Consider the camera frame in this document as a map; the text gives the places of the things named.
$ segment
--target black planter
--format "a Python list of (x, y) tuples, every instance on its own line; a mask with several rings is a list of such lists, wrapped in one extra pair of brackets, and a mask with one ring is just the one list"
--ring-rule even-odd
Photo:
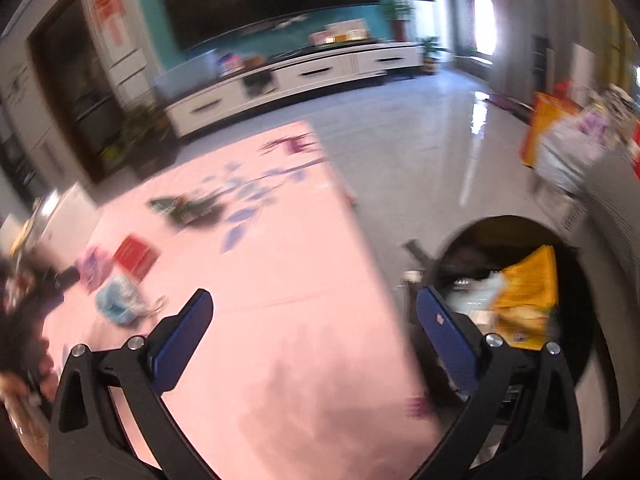
[(156, 130), (130, 147), (127, 163), (140, 180), (171, 166), (180, 152), (180, 142), (171, 127)]

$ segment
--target pink tablecloth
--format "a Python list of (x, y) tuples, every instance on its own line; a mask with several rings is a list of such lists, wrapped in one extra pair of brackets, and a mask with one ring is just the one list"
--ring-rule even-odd
[[(116, 348), (176, 314), (197, 288), (214, 319), (177, 388), (162, 396), (223, 479), (407, 479), (435, 448), (388, 291), (306, 123), (243, 140), (161, 174), (104, 207), (92, 242), (130, 232), (162, 255), (141, 288), (167, 307), (118, 328), (80, 286), (46, 320), (56, 364), (83, 342)], [(180, 230), (150, 198), (226, 189), (222, 220)], [(155, 464), (114, 392), (137, 454)]]

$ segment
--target gray fabric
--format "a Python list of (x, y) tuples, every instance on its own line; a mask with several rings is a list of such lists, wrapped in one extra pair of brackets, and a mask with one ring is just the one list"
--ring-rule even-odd
[(587, 218), (573, 233), (571, 243), (579, 249), (580, 264), (607, 340), (624, 425), (640, 397), (640, 313), (620, 264), (591, 219)]
[(607, 153), (588, 171), (584, 203), (624, 270), (640, 305), (640, 182), (620, 152)]

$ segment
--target tv stand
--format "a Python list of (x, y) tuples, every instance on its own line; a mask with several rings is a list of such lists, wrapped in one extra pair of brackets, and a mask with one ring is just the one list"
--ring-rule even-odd
[(287, 59), (222, 78), (214, 85), (169, 104), (167, 114), (183, 137), (251, 108), (310, 90), (386, 75), (422, 65), (417, 43), (348, 44), (304, 49)]

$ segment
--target silver screw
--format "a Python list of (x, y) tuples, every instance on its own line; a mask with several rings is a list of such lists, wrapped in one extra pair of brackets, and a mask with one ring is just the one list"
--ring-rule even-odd
[(139, 335), (133, 336), (127, 341), (127, 347), (130, 350), (139, 350), (145, 345), (145, 338)]
[(504, 343), (504, 339), (502, 339), (497, 334), (489, 334), (489, 335), (487, 335), (487, 337), (485, 339), (486, 339), (486, 343), (491, 348), (498, 348), (498, 347), (502, 346), (502, 343)]
[(74, 346), (71, 349), (71, 355), (73, 357), (80, 357), (82, 354), (84, 354), (85, 351), (86, 351), (86, 346), (84, 346), (83, 344), (79, 344)]
[(553, 341), (546, 344), (546, 349), (551, 355), (558, 355), (560, 353), (560, 345)]

